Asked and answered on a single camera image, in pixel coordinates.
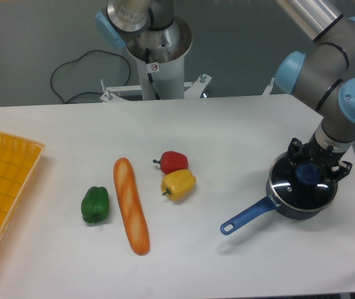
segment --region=saucepan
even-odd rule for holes
[[[291,219],[309,219],[332,203],[337,189],[338,183],[324,179],[315,165],[291,164],[286,153],[282,153],[270,167],[266,183],[267,195],[223,223],[220,231],[224,235],[230,235],[272,210]]]

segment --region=pot lid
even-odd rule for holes
[[[300,210],[321,210],[330,205],[337,192],[338,184],[325,179],[317,166],[292,165],[281,154],[270,168],[269,181],[282,202]]]

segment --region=black cable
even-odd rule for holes
[[[77,97],[80,97],[81,95],[102,95],[103,94],[102,92],[81,92],[81,93],[78,93],[77,95],[74,95],[72,98],[69,98],[67,101],[65,101],[63,99],[63,97],[61,95],[59,95],[58,92],[55,91],[55,89],[53,87],[53,76],[56,73],[56,71],[58,71],[59,68],[63,67],[64,65],[67,65],[67,64],[72,64],[74,62],[78,62],[79,60],[81,60],[82,58],[87,56],[88,54],[91,54],[91,53],[94,53],[94,52],[104,53],[104,54],[108,54],[108,55],[114,55],[114,56],[117,56],[119,58],[122,58],[128,64],[128,67],[129,67],[129,75],[128,75],[128,78],[126,79],[125,83],[123,84],[123,86],[128,84],[128,82],[130,80],[130,76],[131,76],[131,66],[130,66],[130,63],[129,63],[128,59],[126,59],[125,57],[123,57],[122,55],[117,54],[117,53],[112,53],[112,52],[108,52],[108,51],[104,51],[104,50],[90,50],[89,52],[84,53],[81,57],[79,57],[79,58],[77,58],[77,59],[75,59],[73,61],[68,61],[68,62],[58,66],[53,71],[52,75],[50,76],[50,87],[53,90],[53,92],[58,96],[58,98],[63,102],[63,104],[71,103],[72,100],[76,99]]]
[[[144,58],[146,64],[149,64],[149,58],[150,58],[150,49],[146,48],[145,58]],[[156,86],[154,84],[153,74],[152,73],[147,73],[147,77],[148,77],[148,80],[151,83],[151,86],[153,87],[153,92],[154,92],[155,99],[156,100],[160,100],[161,97],[159,96],[157,88],[156,88]]]

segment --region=red bell pepper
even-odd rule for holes
[[[187,157],[175,151],[166,151],[162,154],[159,161],[154,159],[153,162],[161,165],[161,170],[164,174],[173,173],[174,171],[187,169],[187,167],[189,167]]]

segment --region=yellow bell pepper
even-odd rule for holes
[[[196,177],[188,169],[167,174],[161,182],[161,190],[172,201],[178,201],[193,190]]]

